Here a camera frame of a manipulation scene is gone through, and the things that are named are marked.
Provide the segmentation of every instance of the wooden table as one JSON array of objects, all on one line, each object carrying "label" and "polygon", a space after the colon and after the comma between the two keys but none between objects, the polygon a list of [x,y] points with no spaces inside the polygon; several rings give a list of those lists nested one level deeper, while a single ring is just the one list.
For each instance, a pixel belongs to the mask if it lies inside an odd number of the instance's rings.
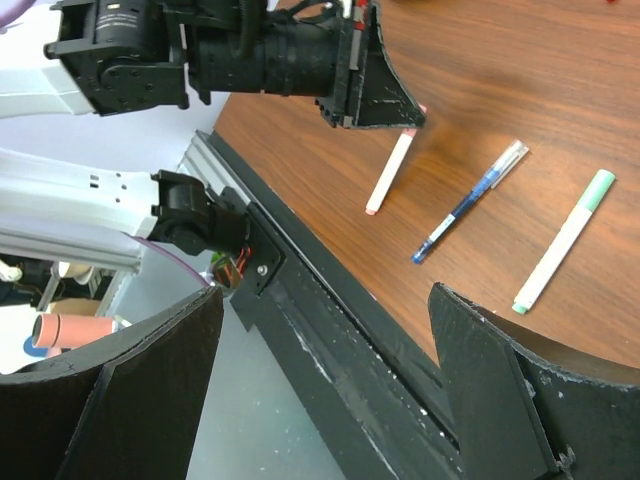
[{"label": "wooden table", "polygon": [[[329,128],[312,99],[235,94],[216,130],[435,359],[435,281],[565,344],[640,367],[640,2],[382,2],[427,126],[375,217],[399,131]],[[414,250],[514,139],[531,153],[422,266]],[[513,298],[599,168],[618,180],[532,311]]]}]

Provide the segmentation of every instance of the marker cap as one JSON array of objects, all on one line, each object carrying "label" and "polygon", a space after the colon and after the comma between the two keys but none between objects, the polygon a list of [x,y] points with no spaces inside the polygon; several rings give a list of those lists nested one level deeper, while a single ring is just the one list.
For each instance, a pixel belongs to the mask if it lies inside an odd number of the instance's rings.
[{"label": "marker cap", "polygon": [[527,307],[525,307],[524,305],[520,304],[520,303],[514,303],[513,307],[511,307],[513,309],[514,312],[519,313],[520,315],[524,315],[525,313],[527,313],[529,311],[529,309]]},{"label": "marker cap", "polygon": [[598,173],[596,173],[582,197],[580,197],[578,205],[590,212],[594,212],[615,179],[616,176],[608,170],[598,170]]}]

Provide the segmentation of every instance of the pink cylinder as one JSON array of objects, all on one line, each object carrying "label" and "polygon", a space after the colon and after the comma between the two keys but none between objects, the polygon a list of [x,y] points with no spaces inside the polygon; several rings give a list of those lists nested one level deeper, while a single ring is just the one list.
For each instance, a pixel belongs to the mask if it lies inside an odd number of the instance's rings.
[{"label": "pink cylinder", "polygon": [[33,346],[78,348],[113,333],[113,326],[109,317],[43,313],[33,326]]}]

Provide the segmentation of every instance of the white label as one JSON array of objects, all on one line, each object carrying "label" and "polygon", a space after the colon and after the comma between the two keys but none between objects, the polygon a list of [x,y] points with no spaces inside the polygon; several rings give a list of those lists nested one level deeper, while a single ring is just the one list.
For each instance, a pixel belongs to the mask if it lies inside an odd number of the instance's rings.
[{"label": "white label", "polygon": [[515,303],[527,309],[533,306],[589,221],[589,218],[591,218],[591,211],[584,207],[576,206],[571,211],[551,246],[516,296]]},{"label": "white label", "polygon": [[103,13],[98,17],[96,30],[107,27],[138,28],[138,17],[131,13]]},{"label": "white label", "polygon": [[429,241],[432,243],[435,242],[438,237],[442,235],[444,231],[449,227],[449,225],[451,225],[455,221],[455,219],[456,217],[454,217],[453,215],[447,215],[447,218],[445,218],[444,221],[440,225],[438,225],[438,228],[436,228],[429,236]]}]

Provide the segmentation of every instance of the black plastic bracket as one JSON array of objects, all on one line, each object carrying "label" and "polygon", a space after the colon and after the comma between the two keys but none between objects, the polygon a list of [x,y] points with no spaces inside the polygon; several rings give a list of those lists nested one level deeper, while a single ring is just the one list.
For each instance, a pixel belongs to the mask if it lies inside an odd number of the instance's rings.
[{"label": "black plastic bracket", "polygon": [[640,478],[640,369],[562,345],[439,283],[429,311],[469,479]]},{"label": "black plastic bracket", "polygon": [[368,28],[343,22],[332,94],[316,99],[323,118],[344,128],[422,128],[426,116],[384,47],[377,1],[358,2]]},{"label": "black plastic bracket", "polygon": [[235,212],[243,212],[248,217],[250,233],[247,244],[251,249],[251,256],[247,260],[243,282],[253,293],[259,295],[278,271],[282,262],[282,252],[265,232],[262,224],[265,221],[264,215],[259,213],[259,207],[256,204],[250,203],[245,206],[240,196],[231,187],[226,187],[219,198],[227,208]]},{"label": "black plastic bracket", "polygon": [[158,183],[159,204],[151,209],[158,221],[149,240],[172,243],[188,255],[207,249],[230,255],[242,251],[250,229],[244,212],[189,175],[160,170],[151,179]]},{"label": "black plastic bracket", "polygon": [[[143,8],[139,2],[132,6],[135,8],[127,9],[120,22],[135,28],[124,28],[100,10],[101,2],[57,2],[52,9],[62,12],[58,41],[45,45],[45,56],[63,63],[101,116],[159,105],[188,108],[182,59],[162,61],[158,53],[168,42],[157,38],[162,24],[151,10],[159,7],[149,3]],[[148,38],[157,38],[154,48],[148,47]],[[168,43],[166,48],[175,50]]]}]

